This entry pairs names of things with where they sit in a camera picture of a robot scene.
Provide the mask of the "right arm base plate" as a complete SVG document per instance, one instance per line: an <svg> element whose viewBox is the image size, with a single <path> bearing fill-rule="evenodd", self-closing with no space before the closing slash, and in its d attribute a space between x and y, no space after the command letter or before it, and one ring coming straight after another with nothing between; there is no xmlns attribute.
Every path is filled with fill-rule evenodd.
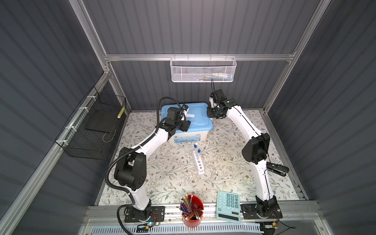
<svg viewBox="0 0 376 235"><path fill-rule="evenodd" d="M245 203L240 205L240 211L243 214L244 219L282 219L283 214L279 207L272 206L272 209L265 212L261 215L261 212L258 212L256 203Z"/></svg>

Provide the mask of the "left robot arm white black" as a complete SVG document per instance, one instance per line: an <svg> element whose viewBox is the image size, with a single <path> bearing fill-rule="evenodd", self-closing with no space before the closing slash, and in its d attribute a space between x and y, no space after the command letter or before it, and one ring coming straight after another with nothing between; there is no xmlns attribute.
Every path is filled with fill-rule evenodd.
<svg viewBox="0 0 376 235"><path fill-rule="evenodd" d="M167 116L160 118L159 109L163 100L174 101L178 107L170 107ZM153 132L132 148L120 151L105 175L105 183L112 189L125 192L131 199L134 215L147 222L152 214L151 200L146 194L144 183L147 176L147 159L162 144L166 143L177 130L188 131L191 122L187 120L189 106L180 104L171 97L163 97L157 103L157 121Z"/></svg>

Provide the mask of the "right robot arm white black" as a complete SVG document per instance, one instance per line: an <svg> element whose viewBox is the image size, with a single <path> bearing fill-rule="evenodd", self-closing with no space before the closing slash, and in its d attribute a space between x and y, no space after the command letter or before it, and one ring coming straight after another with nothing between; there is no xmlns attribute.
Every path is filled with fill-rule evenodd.
<svg viewBox="0 0 376 235"><path fill-rule="evenodd" d="M250 163L256 184L256 212L260 218L281 218L281 211L274 195L267 169L267 156L270 135L262 133L245 115L235 99L228 99L221 89L216 90L211 81L212 93L208 117L222 119L229 118L243 135L246 145L242 149L245 161Z"/></svg>

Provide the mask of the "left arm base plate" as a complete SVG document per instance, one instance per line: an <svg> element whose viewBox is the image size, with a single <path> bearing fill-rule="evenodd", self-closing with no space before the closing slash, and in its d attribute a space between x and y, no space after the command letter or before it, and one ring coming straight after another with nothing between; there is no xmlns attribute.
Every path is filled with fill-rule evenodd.
<svg viewBox="0 0 376 235"><path fill-rule="evenodd" d="M124 215L125 223L163 222L165 219L165 207L151 206L147 207L144 211L137 210L134 207L126 207Z"/></svg>

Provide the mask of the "blue plastic bin lid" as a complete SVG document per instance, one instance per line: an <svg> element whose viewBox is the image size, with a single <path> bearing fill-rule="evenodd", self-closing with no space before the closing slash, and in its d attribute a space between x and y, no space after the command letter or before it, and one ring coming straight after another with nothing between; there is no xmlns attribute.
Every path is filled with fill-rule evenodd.
<svg viewBox="0 0 376 235"><path fill-rule="evenodd" d="M189 107L186 119L191 122L187 132L176 130L175 134L209 132L213 129L213 122L208 117L206 103L186 103Z"/></svg>

